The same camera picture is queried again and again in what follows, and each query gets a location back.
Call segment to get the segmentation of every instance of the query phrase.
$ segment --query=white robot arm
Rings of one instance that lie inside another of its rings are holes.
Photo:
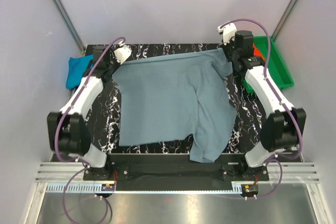
[[[117,49],[110,56],[104,56],[92,76],[87,77],[90,66],[94,65],[104,47],[97,46],[93,51],[93,60],[89,63],[84,73],[80,86],[71,97],[70,101],[60,109],[59,112],[51,112],[47,117],[50,148],[55,150],[55,133],[60,118],[69,107],[67,116],[62,124],[59,133],[58,146],[60,152],[67,153],[71,157],[79,157],[81,160],[91,164],[91,167],[102,168],[106,164],[107,155],[91,143],[90,133],[85,125],[84,119],[96,97],[101,93],[104,84],[111,80],[112,74],[131,55],[131,49],[125,45],[118,45]],[[81,88],[85,86],[76,103],[71,106],[74,98]]]
[[[227,60],[233,63],[234,69],[251,85],[266,112],[267,119],[261,128],[260,142],[245,154],[243,162],[244,169],[261,167],[275,152],[281,153],[298,144],[296,128],[284,106],[293,114],[301,134],[305,126],[306,113],[304,109],[296,109],[285,98],[267,70],[267,79],[274,90],[271,89],[264,76],[264,60],[254,56],[252,32],[237,31],[233,23],[218,27],[217,30],[223,34],[222,48]]]

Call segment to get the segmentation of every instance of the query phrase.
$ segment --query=purple cable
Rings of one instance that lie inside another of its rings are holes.
[[[228,22],[222,24],[220,26],[220,28],[223,28],[224,26],[226,26],[230,23],[239,22],[239,21],[247,21],[247,22],[254,23],[254,24],[258,25],[264,31],[264,33],[266,34],[266,37],[267,37],[267,56],[266,56],[266,62],[265,62],[265,67],[264,67],[264,77],[265,77],[265,80],[266,80],[267,84],[271,88],[272,92],[274,93],[276,98],[281,103],[282,99],[281,99],[280,95],[278,94],[278,92],[276,91],[276,88],[272,85],[270,80],[267,78],[267,69],[268,69],[269,59],[270,59],[270,55],[271,55],[271,39],[270,39],[270,36],[268,34],[268,31],[266,30],[266,28],[261,23],[255,21],[253,19],[249,19],[249,18],[239,18],[239,19],[234,19],[232,21],[228,21]],[[298,133],[299,149],[298,149],[298,152],[295,155],[286,155],[286,154],[283,154],[283,153],[277,153],[277,155],[293,160],[293,159],[296,159],[296,158],[300,157],[300,155],[302,153],[302,145],[303,145],[302,134],[301,134],[301,131],[300,131],[300,127],[299,127],[298,123],[296,122],[292,112],[289,110],[289,108],[285,104],[282,104],[282,106],[286,110],[286,112],[288,113],[290,119],[293,121],[296,132]]]
[[[71,211],[73,211],[74,209],[76,209],[77,207],[79,207],[79,205],[82,204],[84,201],[87,201],[88,199],[93,199],[93,198],[95,198],[95,195],[92,195],[92,196],[89,196],[89,197],[86,197],[86,198],[82,199],[81,201],[78,202],[77,205],[71,207],[70,209],[67,209],[67,213],[70,213]],[[62,216],[62,215],[65,215],[65,213],[63,211],[62,213],[60,213],[58,215]]]
[[[64,122],[65,117],[67,116],[67,114],[69,113],[69,111],[71,110],[71,108],[75,105],[76,101],[78,100],[79,96],[82,94],[84,88],[86,87],[86,85],[89,82],[89,78],[91,77],[93,71],[96,69],[97,65],[99,64],[99,62],[101,61],[101,59],[104,57],[104,55],[107,53],[107,51],[118,41],[118,40],[123,40],[123,42],[125,42],[125,38],[124,37],[119,37],[117,39],[115,39],[114,41],[112,41],[111,43],[109,43],[109,45],[107,46],[107,48],[105,48],[105,50],[103,51],[103,53],[101,54],[101,56],[99,57],[99,59],[97,60],[97,62],[93,65],[92,69],[90,70],[84,85],[81,87],[81,89],[78,91],[77,95],[75,96],[75,98],[73,99],[73,101],[71,102],[71,105],[69,106],[69,108],[67,108],[67,110],[63,113],[62,117],[59,120],[59,123],[57,125],[56,128],[56,133],[55,133],[55,153],[56,156],[58,158],[59,161],[61,162],[72,162],[73,160],[75,160],[76,158],[71,158],[71,159],[63,159],[60,152],[59,152],[59,148],[58,148],[58,138],[59,138],[59,132],[62,128],[62,124]]]
[[[85,168],[83,168],[82,170],[76,172],[76,173],[69,179],[69,181],[67,182],[67,184],[66,184],[66,186],[65,186],[65,188],[64,188],[64,190],[63,190],[63,194],[62,194],[62,206],[63,206],[64,214],[66,215],[66,217],[67,217],[67,218],[71,221],[71,223],[73,223],[73,224],[80,224],[80,223],[76,222],[75,220],[73,220],[73,219],[70,217],[69,212],[68,212],[68,210],[67,210],[67,208],[66,208],[66,206],[65,206],[65,194],[66,194],[66,191],[67,191],[67,189],[68,189],[68,187],[69,187],[69,185],[70,185],[70,182],[71,182],[71,181],[72,181],[78,174],[80,174],[80,173],[86,171],[87,169],[88,169],[88,168],[85,167]],[[102,218],[100,221],[98,221],[97,224],[101,224],[101,223],[105,220],[105,218],[106,218],[106,216],[107,216],[107,213],[108,213],[109,202],[108,202],[105,198],[102,198],[102,199],[103,199],[104,202],[105,202],[106,209],[105,209],[105,214],[104,214],[103,218]]]
[[[273,188],[272,191],[270,191],[269,193],[267,193],[267,194],[265,194],[265,195],[261,195],[261,196],[257,197],[257,198],[259,198],[259,199],[264,199],[264,198],[266,198],[266,197],[268,197],[268,196],[274,194],[275,191],[279,188],[279,186],[280,186],[280,184],[281,184],[281,181],[282,181],[282,175],[283,175],[283,172],[282,172],[282,165],[281,165],[281,163],[280,163],[278,160],[276,160],[276,159],[271,159],[270,161],[268,161],[268,162],[266,163],[266,165],[268,165],[268,164],[271,163],[271,162],[276,162],[276,163],[278,163],[278,165],[279,165],[279,168],[280,168],[280,178],[279,178],[279,182],[278,182],[278,184]]]

